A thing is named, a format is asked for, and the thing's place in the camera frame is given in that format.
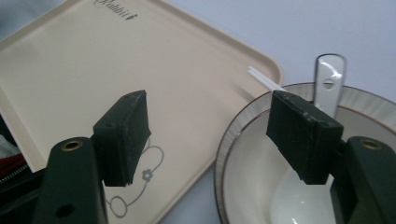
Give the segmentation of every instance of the red object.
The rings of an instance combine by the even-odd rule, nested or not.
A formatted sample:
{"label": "red object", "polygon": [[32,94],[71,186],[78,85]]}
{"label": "red object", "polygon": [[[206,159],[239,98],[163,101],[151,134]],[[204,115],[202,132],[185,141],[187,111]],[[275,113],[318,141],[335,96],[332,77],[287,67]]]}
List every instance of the red object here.
{"label": "red object", "polygon": [[22,154],[0,159],[0,178],[11,174],[26,163]]}

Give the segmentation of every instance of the white straw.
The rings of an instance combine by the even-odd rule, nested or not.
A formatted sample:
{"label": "white straw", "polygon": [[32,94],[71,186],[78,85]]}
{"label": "white straw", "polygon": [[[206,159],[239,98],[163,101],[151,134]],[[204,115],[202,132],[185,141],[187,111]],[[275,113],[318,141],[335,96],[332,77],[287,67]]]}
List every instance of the white straw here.
{"label": "white straw", "polygon": [[264,74],[259,72],[252,66],[248,67],[248,73],[253,76],[256,80],[258,80],[264,87],[266,87],[270,91],[286,91],[279,85],[277,85],[273,80],[266,77]]}

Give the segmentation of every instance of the white bowl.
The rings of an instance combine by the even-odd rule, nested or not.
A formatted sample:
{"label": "white bowl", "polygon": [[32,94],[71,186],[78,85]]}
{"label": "white bowl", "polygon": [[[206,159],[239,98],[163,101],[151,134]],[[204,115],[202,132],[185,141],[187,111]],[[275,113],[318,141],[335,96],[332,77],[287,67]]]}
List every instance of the white bowl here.
{"label": "white bowl", "polygon": [[[313,100],[313,83],[288,86]],[[216,160],[216,198],[222,223],[335,223],[329,184],[306,186],[265,135],[271,93],[255,99],[232,121]],[[367,136],[396,148],[396,104],[344,87],[336,119],[343,139]]]}

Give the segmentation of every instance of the white table surface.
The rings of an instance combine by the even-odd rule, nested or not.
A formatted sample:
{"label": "white table surface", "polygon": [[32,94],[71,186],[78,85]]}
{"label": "white table surface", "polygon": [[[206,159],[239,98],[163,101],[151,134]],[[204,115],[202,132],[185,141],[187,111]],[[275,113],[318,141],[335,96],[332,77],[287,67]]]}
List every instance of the white table surface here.
{"label": "white table surface", "polygon": [[[395,1],[167,1],[272,57],[284,85],[313,81],[316,57],[338,53],[347,58],[346,85],[396,102]],[[0,38],[59,2],[0,0]],[[213,167],[161,223],[219,223]]]}

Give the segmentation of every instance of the plastic tray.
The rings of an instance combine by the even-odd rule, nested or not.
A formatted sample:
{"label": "plastic tray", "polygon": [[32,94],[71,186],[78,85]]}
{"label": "plastic tray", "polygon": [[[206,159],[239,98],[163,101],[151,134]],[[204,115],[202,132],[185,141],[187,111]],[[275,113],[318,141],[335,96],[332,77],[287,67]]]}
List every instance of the plastic tray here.
{"label": "plastic tray", "polygon": [[216,158],[234,115],[279,83],[269,57],[163,1],[66,1],[0,43],[0,112],[30,168],[124,94],[146,90],[152,135],[130,187],[106,189],[111,223],[154,223]]}

